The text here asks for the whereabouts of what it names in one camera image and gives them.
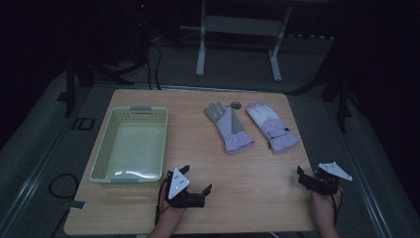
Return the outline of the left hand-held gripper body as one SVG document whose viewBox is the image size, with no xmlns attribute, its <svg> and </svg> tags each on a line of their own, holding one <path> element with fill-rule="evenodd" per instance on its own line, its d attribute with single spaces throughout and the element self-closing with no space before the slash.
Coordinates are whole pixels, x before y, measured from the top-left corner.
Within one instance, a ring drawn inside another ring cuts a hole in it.
<svg viewBox="0 0 420 238">
<path fill-rule="evenodd" d="M 188 208 L 203 207 L 205 205 L 205 197 L 200 193 L 191 193 L 187 190 L 190 180 L 183 175 L 178 168 L 167 172 L 165 189 L 165 200 L 172 207 Z"/>
</svg>

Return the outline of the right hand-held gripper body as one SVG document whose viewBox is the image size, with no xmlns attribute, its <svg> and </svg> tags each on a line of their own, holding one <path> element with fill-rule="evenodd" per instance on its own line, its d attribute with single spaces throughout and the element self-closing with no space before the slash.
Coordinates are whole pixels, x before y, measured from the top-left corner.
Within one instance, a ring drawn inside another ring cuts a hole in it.
<svg viewBox="0 0 420 238">
<path fill-rule="evenodd" d="M 330 195 L 338 191 L 340 179 L 353 180 L 353 177 L 345 172 L 336 162 L 320 163 L 318 170 L 326 173 L 324 178 L 305 176 L 305 187 L 321 195 Z"/>
</svg>

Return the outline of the lavender glove with white fingers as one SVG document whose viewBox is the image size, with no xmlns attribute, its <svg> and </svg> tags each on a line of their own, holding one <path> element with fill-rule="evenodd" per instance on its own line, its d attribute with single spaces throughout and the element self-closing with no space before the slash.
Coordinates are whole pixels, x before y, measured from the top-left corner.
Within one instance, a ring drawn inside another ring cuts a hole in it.
<svg viewBox="0 0 420 238">
<path fill-rule="evenodd" d="M 298 138 L 269 105 L 251 103 L 246 110 L 267 138 L 269 148 L 273 153 L 280 153 L 298 143 Z"/>
</svg>

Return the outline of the pale green plastic basket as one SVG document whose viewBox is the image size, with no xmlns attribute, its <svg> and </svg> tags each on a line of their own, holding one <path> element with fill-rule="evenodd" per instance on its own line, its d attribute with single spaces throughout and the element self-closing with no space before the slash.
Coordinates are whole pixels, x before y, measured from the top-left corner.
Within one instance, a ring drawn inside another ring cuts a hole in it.
<svg viewBox="0 0 420 238">
<path fill-rule="evenodd" d="M 89 179 L 100 183 L 152 183 L 161 178 L 168 109 L 114 107 L 106 120 Z"/>
</svg>

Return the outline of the lavender glove with grey palm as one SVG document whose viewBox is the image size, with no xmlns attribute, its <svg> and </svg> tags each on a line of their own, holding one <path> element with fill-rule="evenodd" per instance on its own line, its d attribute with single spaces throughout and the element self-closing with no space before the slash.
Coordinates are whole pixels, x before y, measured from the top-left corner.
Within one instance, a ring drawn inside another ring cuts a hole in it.
<svg viewBox="0 0 420 238">
<path fill-rule="evenodd" d="M 204 114 L 217 127 L 227 154 L 241 153 L 253 146 L 253 137 L 247 133 L 230 106 L 225 106 L 221 102 L 210 103 L 204 109 Z"/>
</svg>

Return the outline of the person's right hand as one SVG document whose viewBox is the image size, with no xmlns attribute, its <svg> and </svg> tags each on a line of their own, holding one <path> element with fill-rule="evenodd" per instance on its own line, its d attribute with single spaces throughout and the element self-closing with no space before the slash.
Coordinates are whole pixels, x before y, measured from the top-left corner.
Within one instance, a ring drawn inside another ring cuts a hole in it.
<svg viewBox="0 0 420 238">
<path fill-rule="evenodd" d="M 315 191 L 310 191 L 312 212 L 314 216 L 337 215 L 343 201 L 343 193 L 338 191 L 330 195 L 321 195 Z"/>
</svg>

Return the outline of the person's left hand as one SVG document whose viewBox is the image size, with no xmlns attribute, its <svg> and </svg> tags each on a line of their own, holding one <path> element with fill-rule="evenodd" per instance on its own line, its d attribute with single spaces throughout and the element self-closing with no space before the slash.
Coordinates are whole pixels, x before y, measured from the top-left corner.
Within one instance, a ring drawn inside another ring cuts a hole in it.
<svg viewBox="0 0 420 238">
<path fill-rule="evenodd" d="M 162 198 L 159 202 L 158 216 L 166 220 L 178 220 L 185 212 L 185 208 L 176 208 L 170 206 L 167 201 Z"/>
</svg>

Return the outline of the black tripod stand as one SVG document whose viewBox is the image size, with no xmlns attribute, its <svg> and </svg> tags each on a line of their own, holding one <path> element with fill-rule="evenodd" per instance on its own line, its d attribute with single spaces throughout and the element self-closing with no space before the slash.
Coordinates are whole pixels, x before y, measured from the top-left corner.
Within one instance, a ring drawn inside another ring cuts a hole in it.
<svg viewBox="0 0 420 238">
<path fill-rule="evenodd" d="M 324 102 L 332 102 L 335 98 L 338 98 L 337 124 L 341 132 L 346 133 L 346 118 L 352 116 L 347 106 L 347 102 L 351 99 L 350 78 L 351 73 L 346 69 L 320 67 L 313 80 L 297 89 L 286 91 L 285 95 L 300 95 L 325 83 L 321 98 Z"/>
</svg>

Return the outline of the black metal stand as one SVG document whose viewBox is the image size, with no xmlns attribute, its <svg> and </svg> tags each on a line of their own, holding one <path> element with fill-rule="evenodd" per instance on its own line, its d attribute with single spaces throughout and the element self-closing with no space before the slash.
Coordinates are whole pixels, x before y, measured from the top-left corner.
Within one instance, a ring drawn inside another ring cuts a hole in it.
<svg viewBox="0 0 420 238">
<path fill-rule="evenodd" d="M 108 78 L 121 84 L 132 85 L 132 82 L 123 79 L 116 72 L 106 68 L 102 63 L 95 61 L 88 55 L 78 51 L 70 51 L 66 54 L 65 62 L 65 91 L 62 92 L 58 101 L 66 104 L 64 117 L 68 118 L 75 107 L 75 77 L 78 76 L 83 85 L 92 86 L 95 80 L 88 76 L 89 68 L 93 67 Z"/>
</svg>

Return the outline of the black floor bracket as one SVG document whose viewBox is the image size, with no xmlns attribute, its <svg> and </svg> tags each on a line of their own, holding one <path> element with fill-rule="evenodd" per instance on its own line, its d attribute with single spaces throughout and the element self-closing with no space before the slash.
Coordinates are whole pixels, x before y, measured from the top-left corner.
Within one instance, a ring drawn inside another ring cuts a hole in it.
<svg viewBox="0 0 420 238">
<path fill-rule="evenodd" d="M 71 127 L 72 130 L 90 131 L 93 129 L 95 120 L 93 118 L 77 117 Z"/>
</svg>

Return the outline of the white metal desk frame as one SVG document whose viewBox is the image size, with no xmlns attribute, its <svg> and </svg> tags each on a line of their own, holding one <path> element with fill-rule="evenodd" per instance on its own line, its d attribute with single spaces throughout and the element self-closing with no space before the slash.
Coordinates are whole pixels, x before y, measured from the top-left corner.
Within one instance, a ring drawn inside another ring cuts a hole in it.
<svg viewBox="0 0 420 238">
<path fill-rule="evenodd" d="M 201 0 L 200 43 L 195 74 L 197 76 L 204 75 L 207 32 L 266 36 L 275 37 L 275 45 L 268 51 L 268 59 L 273 80 L 275 82 L 282 81 L 277 55 L 285 36 L 285 30 L 292 12 L 292 7 L 288 6 L 286 8 L 281 20 L 263 20 L 208 15 L 206 13 L 206 5 L 207 0 Z"/>
</svg>

